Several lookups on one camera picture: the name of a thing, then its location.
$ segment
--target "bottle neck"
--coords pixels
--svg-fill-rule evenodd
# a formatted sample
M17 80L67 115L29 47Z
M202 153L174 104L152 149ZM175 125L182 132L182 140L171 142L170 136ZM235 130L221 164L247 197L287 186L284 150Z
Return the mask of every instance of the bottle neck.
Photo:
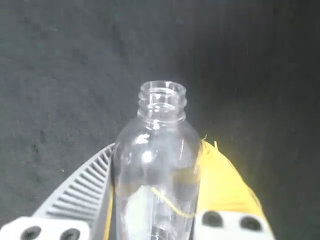
M172 81L149 81L139 93L138 116L152 123L175 123L186 118L186 88Z

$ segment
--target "bottle shoulder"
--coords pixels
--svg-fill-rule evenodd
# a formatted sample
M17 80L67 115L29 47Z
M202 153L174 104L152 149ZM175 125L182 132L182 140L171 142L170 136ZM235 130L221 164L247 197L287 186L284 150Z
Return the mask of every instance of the bottle shoulder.
M183 168L195 163L201 147L198 133L187 121L158 125L136 117L120 132L114 158L126 163L170 161Z

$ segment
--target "clear plastic bottle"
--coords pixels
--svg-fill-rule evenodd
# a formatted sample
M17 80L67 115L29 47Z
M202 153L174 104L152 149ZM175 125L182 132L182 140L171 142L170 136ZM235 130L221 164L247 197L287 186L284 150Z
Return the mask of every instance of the clear plastic bottle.
M185 120L186 89L144 83L137 117L113 151L117 240L188 240L199 190L201 140Z

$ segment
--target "screw hole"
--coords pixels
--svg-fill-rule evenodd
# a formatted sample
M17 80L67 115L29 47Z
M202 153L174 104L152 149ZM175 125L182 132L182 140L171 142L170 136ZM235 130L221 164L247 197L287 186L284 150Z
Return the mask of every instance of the screw hole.
M221 228L223 226L223 220L216 211L208 211L202 217L202 224L208 227Z
M240 225L242 228L249 229L252 231L261 231L262 230L260 222L257 219L250 217L250 216L244 217L241 220Z
M78 240L80 237L79 230L70 228L61 235L60 240Z
M36 239L41 232L41 228L38 226L31 226L24 230L21 235L21 240L33 240Z

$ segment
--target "dark fabric backdrop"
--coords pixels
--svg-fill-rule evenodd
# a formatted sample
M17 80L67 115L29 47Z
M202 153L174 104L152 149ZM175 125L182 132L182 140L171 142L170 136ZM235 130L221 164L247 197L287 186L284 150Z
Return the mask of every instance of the dark fabric backdrop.
M316 3L0 0L0 225L114 141L141 83L172 80L276 237L319 239Z

